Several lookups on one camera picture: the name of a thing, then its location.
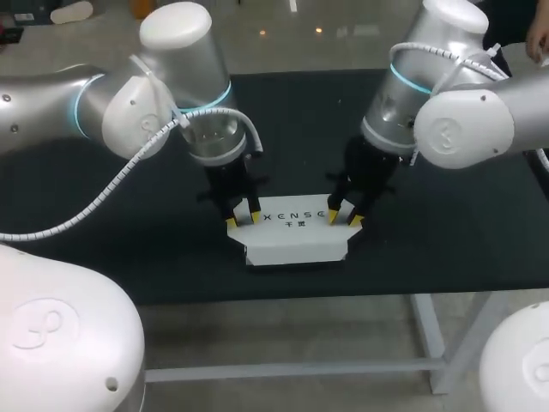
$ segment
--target robotic arm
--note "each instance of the robotic arm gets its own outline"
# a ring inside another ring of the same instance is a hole
[[[467,0],[424,0],[406,40],[391,49],[390,70],[347,144],[345,169],[329,197],[330,220],[349,191],[362,200],[359,225],[401,163],[419,152],[445,168],[547,145],[549,71],[508,79],[483,50],[486,15]],[[549,161],[543,154],[542,162]]]
[[[549,71],[438,94],[419,110],[413,133],[431,163],[463,168],[547,146]]]
[[[0,78],[0,155],[58,138],[91,139],[131,159],[112,191],[135,163],[161,149],[179,123],[190,155],[206,169],[208,197],[227,225],[237,224],[229,203],[233,197],[248,197],[255,220],[260,204],[244,152],[248,137],[254,153],[262,152],[262,145],[251,121],[235,110],[211,26],[202,6],[173,3],[143,22],[141,50],[111,73],[79,65],[48,76]],[[43,235],[48,233],[2,239]]]

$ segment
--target silver robot arm segment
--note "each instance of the silver robot arm segment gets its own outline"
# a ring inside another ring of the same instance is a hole
[[[549,68],[441,93],[419,111],[418,151],[444,168],[464,168],[503,154],[549,146]]]
[[[0,155],[52,139],[86,137],[129,159],[172,119],[174,108],[181,113],[236,108],[211,26],[203,7],[175,3],[143,22],[138,59],[111,73],[76,66],[47,76],[0,78]],[[151,76],[166,85],[174,107]],[[193,119],[184,137],[193,157],[207,167],[234,161],[245,148],[242,124],[223,115]]]

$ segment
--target table leg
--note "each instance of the table leg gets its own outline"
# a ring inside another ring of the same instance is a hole
[[[509,292],[481,292],[474,296],[465,324],[444,352],[446,366],[431,374],[435,395],[449,393],[469,368],[504,318]]]
[[[425,354],[431,359],[442,358],[444,355],[444,339],[431,295],[413,294],[411,300]]]

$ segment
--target robot logo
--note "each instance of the robot logo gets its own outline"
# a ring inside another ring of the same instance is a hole
[[[452,155],[459,150],[456,146],[462,134],[461,126],[451,118],[438,118],[431,125],[429,142],[441,155]]]
[[[67,349],[78,338],[79,329],[72,306],[62,300],[37,299],[15,309],[9,338],[13,348],[44,359]]]

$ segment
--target white spiral cable wrap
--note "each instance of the white spiral cable wrap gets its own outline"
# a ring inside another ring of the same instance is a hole
[[[391,50],[389,52],[390,61],[393,61],[393,56],[395,55],[395,53],[400,52],[402,50],[418,50],[421,52],[435,54],[441,58],[447,58],[448,60],[453,60],[453,61],[461,59],[459,54],[455,54],[449,50],[444,50],[439,47],[433,47],[432,45],[426,45],[423,43],[407,42],[407,43],[399,43],[398,45],[394,45],[393,47],[391,47]],[[504,80],[506,78],[506,76],[502,76],[502,74],[498,73],[496,70],[492,70],[489,67],[486,67],[484,64],[475,62],[471,58],[464,58],[461,61],[461,65],[467,67],[468,69],[475,70],[482,75],[490,77],[492,80],[496,82],[500,80]]]
[[[180,118],[176,118],[172,120],[162,129],[160,129],[153,137],[151,137],[151,139],[147,142],[147,144],[145,144],[141,148],[141,150],[139,150],[139,152],[137,152],[137,154],[134,155],[134,157],[132,157],[130,161],[128,161],[126,166],[124,166],[124,168],[120,172],[118,172],[118,174],[114,177],[111,183],[78,215],[76,215],[72,219],[65,221],[64,223],[61,223],[60,225],[57,225],[50,229],[41,230],[39,232],[24,233],[24,234],[0,233],[0,242],[28,242],[32,240],[40,240],[40,239],[50,238],[51,236],[54,236],[56,234],[69,230],[70,228],[72,228],[73,226],[77,225],[78,223],[86,219],[88,216],[90,216],[111,195],[111,193],[118,187],[118,185],[122,183],[122,181],[128,176],[128,174],[137,165],[137,163],[139,163],[139,161],[143,158],[143,156],[155,144],[157,144],[159,140],[166,135],[166,133],[169,133],[170,130],[175,129],[179,124],[181,124],[183,127],[188,126],[189,121],[193,118],[200,118],[204,116],[210,116],[213,114],[234,116],[235,118],[242,120],[242,122],[246,125],[246,127],[248,128],[248,130],[252,135],[252,138],[256,144],[256,151],[258,152],[263,151],[263,147],[261,144],[261,140],[259,139],[256,126],[251,122],[250,118],[248,118],[245,114],[243,114],[242,112],[239,112],[238,110],[229,109],[225,107],[220,107],[220,108],[214,107],[214,108],[197,110],[195,112],[182,114]]]

